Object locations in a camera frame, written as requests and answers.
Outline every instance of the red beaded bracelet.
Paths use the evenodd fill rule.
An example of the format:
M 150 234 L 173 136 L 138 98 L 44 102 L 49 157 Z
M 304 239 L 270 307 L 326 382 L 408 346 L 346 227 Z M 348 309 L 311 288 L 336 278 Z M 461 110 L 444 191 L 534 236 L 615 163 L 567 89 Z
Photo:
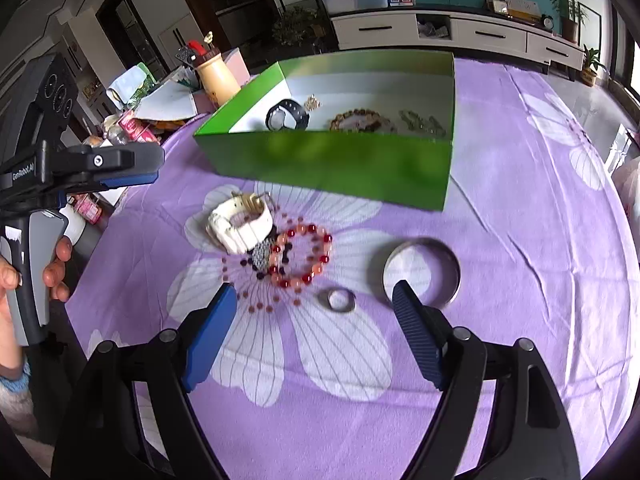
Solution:
M 302 276 L 282 276 L 278 272 L 278 268 L 280 267 L 282 255 L 287 252 L 286 245 L 289 243 L 289 239 L 295 237 L 296 234 L 305 235 L 307 233 L 321 237 L 324 242 L 322 245 L 322 254 L 318 256 L 318 262 L 314 263 L 309 272 Z M 289 228 L 286 232 L 279 234 L 276 238 L 276 243 L 271 247 L 271 254 L 269 255 L 268 273 L 271 275 L 271 283 L 281 288 L 292 286 L 296 292 L 299 292 L 300 285 L 303 283 L 309 285 L 317 274 L 322 274 L 324 271 L 324 266 L 329 263 L 329 254 L 332 250 L 333 240 L 334 238 L 324 227 L 317 227 L 315 224 L 298 224 L 295 229 Z M 313 260 L 315 257 L 310 256 L 308 259 Z

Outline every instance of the metal ring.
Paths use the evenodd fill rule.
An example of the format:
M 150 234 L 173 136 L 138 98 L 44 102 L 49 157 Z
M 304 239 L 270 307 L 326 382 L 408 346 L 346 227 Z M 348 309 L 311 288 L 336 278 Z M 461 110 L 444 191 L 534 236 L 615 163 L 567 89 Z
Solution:
M 347 293 L 347 296 L 349 297 L 349 303 L 347 303 L 347 306 L 343 308 L 336 308 L 332 305 L 331 298 L 334 296 L 334 294 L 337 294 L 338 292 L 342 292 L 342 291 Z M 332 310 L 333 312 L 337 312 L 338 314 L 348 314 L 350 312 L 353 312 L 356 308 L 356 295 L 348 288 L 343 288 L 343 287 L 330 288 L 326 292 L 326 303 L 329 306 L 329 309 Z
M 444 242 L 442 242 L 440 240 L 437 240 L 436 238 L 429 238 L 429 237 L 414 238 L 413 240 L 408 240 L 406 242 L 401 243 L 400 245 L 398 245 L 398 247 L 396 247 L 392 251 L 392 253 L 389 255 L 389 257 L 386 259 L 385 267 L 382 270 L 382 289 L 385 291 L 386 298 L 389 300 L 390 304 L 393 304 L 392 299 L 386 293 L 386 289 L 385 289 L 385 273 L 386 273 L 386 270 L 389 268 L 389 265 L 391 264 L 391 261 L 396 256 L 398 256 L 398 254 L 400 254 L 406 248 L 412 247 L 414 245 L 427 247 L 428 249 L 432 249 L 432 248 L 439 249 L 439 250 L 443 251 L 444 253 L 446 253 L 451 258 L 451 261 L 453 262 L 453 265 L 454 265 L 454 267 L 456 269 L 456 274 L 457 274 L 456 286 L 454 287 L 453 292 L 447 298 L 446 301 L 444 301 L 442 303 L 439 303 L 439 304 L 430 305 L 430 306 L 434 306 L 434 307 L 437 307 L 437 308 L 444 308 L 449 303 L 453 302 L 453 300 L 456 299 L 456 296 L 458 295 L 458 291 L 460 290 L 460 281 L 462 280 L 462 272 L 460 270 L 460 262 L 458 261 L 458 258 L 456 257 L 455 253 L 451 250 L 451 248 L 446 243 L 444 243 Z

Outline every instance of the floor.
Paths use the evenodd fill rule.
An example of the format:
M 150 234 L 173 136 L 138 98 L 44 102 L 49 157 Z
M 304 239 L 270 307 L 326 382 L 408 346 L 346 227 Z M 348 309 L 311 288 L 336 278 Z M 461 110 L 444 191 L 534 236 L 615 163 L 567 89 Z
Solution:
M 572 83 L 553 70 L 544 77 L 587 132 L 609 173 L 624 160 L 640 156 L 626 134 L 627 129 L 637 131 L 638 126 L 604 88 L 590 88 L 579 78 Z

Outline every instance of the beaded bracelet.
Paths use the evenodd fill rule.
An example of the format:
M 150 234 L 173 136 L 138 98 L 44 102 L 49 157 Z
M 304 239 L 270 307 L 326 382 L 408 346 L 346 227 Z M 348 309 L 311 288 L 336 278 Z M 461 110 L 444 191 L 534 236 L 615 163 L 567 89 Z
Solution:
M 305 235 L 313 234 L 321 237 L 324 242 L 322 245 L 322 254 L 318 256 L 318 260 L 311 265 L 309 272 L 302 274 L 301 276 L 287 276 L 284 272 L 284 268 L 280 264 L 288 264 L 289 259 L 287 253 L 292 249 L 290 239 L 296 234 Z M 281 233 L 276 238 L 276 243 L 271 247 L 271 254 L 269 255 L 269 268 L 268 273 L 271 275 L 271 283 L 281 288 L 287 288 L 292 286 L 294 289 L 299 289 L 304 283 L 309 285 L 313 278 L 322 274 L 324 266 L 329 263 L 329 254 L 332 250 L 332 241 L 334 238 L 327 232 L 324 227 L 317 227 L 315 224 L 298 224 L 295 228 L 290 228 L 286 232 Z M 316 259 L 315 256 L 308 256 L 307 260 L 312 262 Z
M 376 119 L 376 120 L 380 120 L 382 118 L 382 116 L 378 113 L 378 112 L 374 112 L 373 110 L 365 110 L 363 109 L 355 109 L 355 110 L 349 110 L 348 112 L 345 112 L 343 114 L 337 114 L 334 119 L 331 121 L 331 124 L 329 125 L 329 129 L 330 130 L 339 130 L 340 129 L 340 124 L 342 123 L 343 120 L 348 119 L 351 116 L 362 116 L 366 119 Z

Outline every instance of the screw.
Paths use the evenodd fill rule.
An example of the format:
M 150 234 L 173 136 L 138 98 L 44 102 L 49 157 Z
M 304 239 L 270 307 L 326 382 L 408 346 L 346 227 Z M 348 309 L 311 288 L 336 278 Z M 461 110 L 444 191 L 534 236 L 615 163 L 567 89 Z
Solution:
M 531 339 L 527 339 L 526 337 L 521 337 L 520 339 L 518 339 L 518 344 L 520 345 L 520 348 L 526 350 L 527 352 L 531 352 L 535 348 L 533 341 Z
M 178 333 L 173 328 L 167 328 L 160 333 L 160 341 L 163 343 L 170 343 L 175 339 Z
M 457 326 L 453 329 L 453 335 L 460 341 L 467 341 L 471 337 L 471 332 L 463 326 Z
M 96 349 L 101 354 L 108 354 L 113 350 L 113 341 L 103 341 L 96 347 Z

